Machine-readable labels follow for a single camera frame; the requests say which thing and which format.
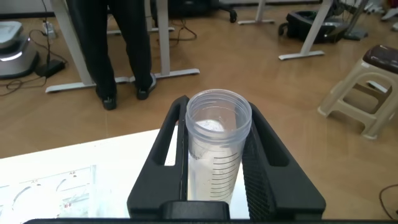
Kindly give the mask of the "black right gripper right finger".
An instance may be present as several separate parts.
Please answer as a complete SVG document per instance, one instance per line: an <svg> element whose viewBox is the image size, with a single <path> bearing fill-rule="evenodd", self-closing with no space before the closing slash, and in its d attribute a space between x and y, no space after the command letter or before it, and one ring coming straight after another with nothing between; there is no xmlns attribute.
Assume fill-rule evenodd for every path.
<svg viewBox="0 0 398 224"><path fill-rule="evenodd" d="M320 220L326 202L259 109L250 104L243 178L252 220Z"/></svg>

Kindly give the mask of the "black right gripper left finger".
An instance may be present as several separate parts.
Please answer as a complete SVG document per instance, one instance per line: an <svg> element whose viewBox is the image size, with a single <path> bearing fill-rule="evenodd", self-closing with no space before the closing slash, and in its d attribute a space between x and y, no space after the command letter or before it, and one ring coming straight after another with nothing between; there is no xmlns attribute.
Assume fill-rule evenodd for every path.
<svg viewBox="0 0 398 224"><path fill-rule="evenodd" d="M159 208L169 201L187 199L188 131L185 113L189 98L181 96L171 105L150 153L127 198L131 218L157 218ZM177 128L175 164L166 166L165 159Z"/></svg>

